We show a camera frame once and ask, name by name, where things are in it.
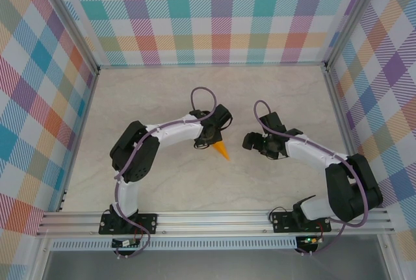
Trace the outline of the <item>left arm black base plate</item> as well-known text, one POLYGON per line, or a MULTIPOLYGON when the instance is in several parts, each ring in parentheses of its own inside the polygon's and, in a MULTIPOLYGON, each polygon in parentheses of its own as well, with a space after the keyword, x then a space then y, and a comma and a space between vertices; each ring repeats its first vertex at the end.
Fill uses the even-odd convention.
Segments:
MULTIPOLYGON (((135 213, 129 217, 132 222, 141 225, 154 235, 157 228, 157 214, 135 213)), ((140 234, 140 229, 127 222, 115 212, 106 212, 101 215, 99 221, 99 235, 134 235, 140 234)))

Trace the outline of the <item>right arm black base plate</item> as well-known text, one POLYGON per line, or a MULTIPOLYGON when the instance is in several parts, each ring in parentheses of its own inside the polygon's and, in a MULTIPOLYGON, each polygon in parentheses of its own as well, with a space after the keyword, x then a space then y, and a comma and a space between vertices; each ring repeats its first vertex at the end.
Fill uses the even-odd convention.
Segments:
POLYGON ((327 218, 298 223, 292 212, 273 212, 270 218, 275 233, 327 233, 332 231, 331 223, 327 218))

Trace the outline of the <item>aluminium frame post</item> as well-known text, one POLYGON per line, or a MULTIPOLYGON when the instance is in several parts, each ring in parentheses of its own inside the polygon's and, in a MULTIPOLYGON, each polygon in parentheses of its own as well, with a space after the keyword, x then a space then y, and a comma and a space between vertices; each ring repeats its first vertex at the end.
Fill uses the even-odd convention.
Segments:
POLYGON ((348 40, 350 39, 356 25, 362 18, 371 0, 356 0, 351 8, 351 13, 348 16, 343 29, 339 33, 338 39, 335 41, 328 59, 324 61, 325 73, 329 74, 334 67, 335 62, 341 56, 348 40))
POLYGON ((64 0, 50 0, 53 7, 56 10, 57 15, 61 19, 63 25, 68 30, 69 35, 73 38, 75 45, 79 48, 80 54, 86 60, 88 66, 94 71, 96 75, 99 74, 99 65, 96 62, 90 48, 85 42, 84 37, 82 36, 78 26, 75 23, 74 18, 70 14, 68 7, 66 6, 64 0))

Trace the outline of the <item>orange paper sheet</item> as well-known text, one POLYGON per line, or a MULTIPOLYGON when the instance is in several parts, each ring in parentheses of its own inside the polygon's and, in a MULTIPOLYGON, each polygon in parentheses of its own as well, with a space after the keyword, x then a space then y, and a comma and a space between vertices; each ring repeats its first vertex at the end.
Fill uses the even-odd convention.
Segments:
POLYGON ((225 143, 223 141, 218 141, 213 144, 215 150, 217 150, 226 160, 230 160, 228 151, 226 149, 225 143))

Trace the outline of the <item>grey metal panel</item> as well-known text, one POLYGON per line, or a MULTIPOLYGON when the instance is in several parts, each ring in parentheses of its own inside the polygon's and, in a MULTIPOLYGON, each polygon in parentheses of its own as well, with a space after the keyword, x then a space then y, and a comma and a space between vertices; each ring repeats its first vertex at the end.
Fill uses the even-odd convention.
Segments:
POLYGON ((381 260, 301 257, 273 250, 50 254, 42 280, 391 280, 381 260))

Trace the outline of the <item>aluminium frame rail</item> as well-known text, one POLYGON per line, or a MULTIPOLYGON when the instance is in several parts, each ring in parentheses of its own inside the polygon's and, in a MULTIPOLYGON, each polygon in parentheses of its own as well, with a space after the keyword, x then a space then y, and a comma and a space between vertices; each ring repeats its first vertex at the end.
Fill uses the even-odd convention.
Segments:
POLYGON ((64 174, 64 178, 62 180, 62 186, 60 187, 60 190, 58 191, 58 199, 57 199, 57 201, 55 203, 55 206, 54 206, 54 209, 53 209, 55 212, 59 212, 62 209, 62 205, 65 201, 65 196, 66 196, 66 193, 68 191, 71 176, 72 176, 73 169, 74 169, 74 166, 75 166, 75 161, 76 161, 76 158, 77 158, 77 154, 79 152, 79 148, 80 148, 80 145, 81 145, 81 140, 82 140, 83 133, 84 133, 84 130, 85 130, 85 126, 86 126, 86 123, 87 123, 88 114, 90 112, 90 107, 91 107, 92 101, 94 99, 94 94, 95 94, 95 91, 96 91, 96 87, 97 87, 97 84, 98 84, 98 79, 99 79, 100 74, 101 74, 101 69, 99 68, 96 75, 94 76, 94 80, 93 80, 93 83, 92 83, 90 95, 88 97, 86 107, 84 108, 83 117, 81 118, 81 126, 80 126, 80 129, 79 129, 79 133, 77 135, 77 138, 75 139, 74 149, 73 149, 72 154, 71 154, 72 155, 71 156, 71 161, 69 163, 68 169, 66 170, 66 173, 64 174))
POLYGON ((324 62, 275 62, 275 63, 206 63, 206 64, 152 64, 152 65, 101 65, 101 70, 125 70, 125 69, 159 69, 159 68, 219 68, 219 67, 303 67, 303 66, 325 66, 324 62))
POLYGON ((335 114, 335 118, 337 120, 337 124, 339 127, 339 131, 341 134, 341 138, 343 140, 345 153, 348 156, 352 156, 357 153, 356 146, 353 143, 352 139, 352 133, 350 131, 350 128, 348 126, 348 121, 346 119, 346 116, 343 112, 341 99, 339 97, 339 94, 337 92, 337 89, 335 87, 335 82, 333 80, 333 77, 330 73, 330 70, 326 67, 322 67, 322 74, 324 78, 324 82, 326 85, 326 88, 328 90, 328 95, 330 97, 330 101, 333 107, 333 111, 335 114))

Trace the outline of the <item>wide aluminium mounting rail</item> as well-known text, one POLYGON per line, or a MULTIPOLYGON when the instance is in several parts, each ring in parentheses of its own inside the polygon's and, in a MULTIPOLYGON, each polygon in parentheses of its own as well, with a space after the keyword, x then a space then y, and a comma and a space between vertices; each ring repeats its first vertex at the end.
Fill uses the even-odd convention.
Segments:
MULTIPOLYGON (((268 210, 157 211, 155 236, 271 236, 268 210)), ((39 238, 101 237, 102 212, 47 212, 38 228, 39 238)), ((374 209, 361 227, 345 227, 346 235, 395 233, 384 209, 374 209)))

